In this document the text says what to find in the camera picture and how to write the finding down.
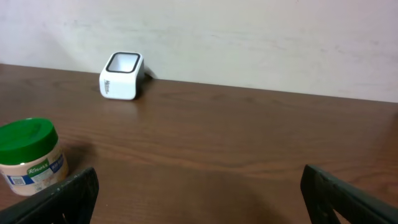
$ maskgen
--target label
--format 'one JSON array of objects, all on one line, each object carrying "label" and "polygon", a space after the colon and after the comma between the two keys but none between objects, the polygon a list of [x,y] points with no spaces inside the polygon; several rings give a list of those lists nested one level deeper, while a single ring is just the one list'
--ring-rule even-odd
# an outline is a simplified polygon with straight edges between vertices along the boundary
[{"label": "label", "polygon": [[27,175],[22,176],[10,176],[7,175],[8,180],[12,185],[29,185],[33,183],[41,182],[49,177],[51,177],[54,173],[56,173],[63,165],[63,156],[60,157],[49,164],[49,160],[46,159],[40,164],[36,164],[27,170]]}]

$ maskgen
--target qr code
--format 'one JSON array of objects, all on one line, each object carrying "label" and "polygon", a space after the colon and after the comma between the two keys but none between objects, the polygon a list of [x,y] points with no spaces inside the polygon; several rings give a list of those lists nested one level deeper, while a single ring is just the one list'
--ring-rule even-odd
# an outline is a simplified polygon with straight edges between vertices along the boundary
[{"label": "qr code", "polygon": [[25,181],[22,177],[11,177],[12,183],[14,185],[25,185]]}]

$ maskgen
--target white device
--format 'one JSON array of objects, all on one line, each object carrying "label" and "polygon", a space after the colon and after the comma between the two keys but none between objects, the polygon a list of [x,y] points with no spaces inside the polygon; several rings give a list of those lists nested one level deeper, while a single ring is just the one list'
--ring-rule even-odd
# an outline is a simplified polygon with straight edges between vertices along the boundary
[{"label": "white device", "polygon": [[141,91],[144,57],[139,53],[116,52],[99,76],[99,89],[106,98],[132,100]]}]

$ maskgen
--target plastic jar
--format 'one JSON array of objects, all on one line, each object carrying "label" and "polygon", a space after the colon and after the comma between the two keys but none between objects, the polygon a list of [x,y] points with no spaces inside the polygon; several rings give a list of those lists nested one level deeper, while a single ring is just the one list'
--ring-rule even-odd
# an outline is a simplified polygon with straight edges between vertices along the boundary
[{"label": "plastic jar", "polygon": [[51,121],[28,118],[0,127],[0,173],[23,196],[67,176],[68,164]]}]

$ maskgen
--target jar lid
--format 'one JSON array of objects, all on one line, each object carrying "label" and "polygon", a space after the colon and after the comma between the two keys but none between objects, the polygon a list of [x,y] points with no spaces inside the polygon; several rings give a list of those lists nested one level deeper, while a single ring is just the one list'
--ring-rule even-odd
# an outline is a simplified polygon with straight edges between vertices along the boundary
[{"label": "jar lid", "polygon": [[58,142],[51,121],[28,118],[0,127],[0,164],[19,165],[49,153]]}]

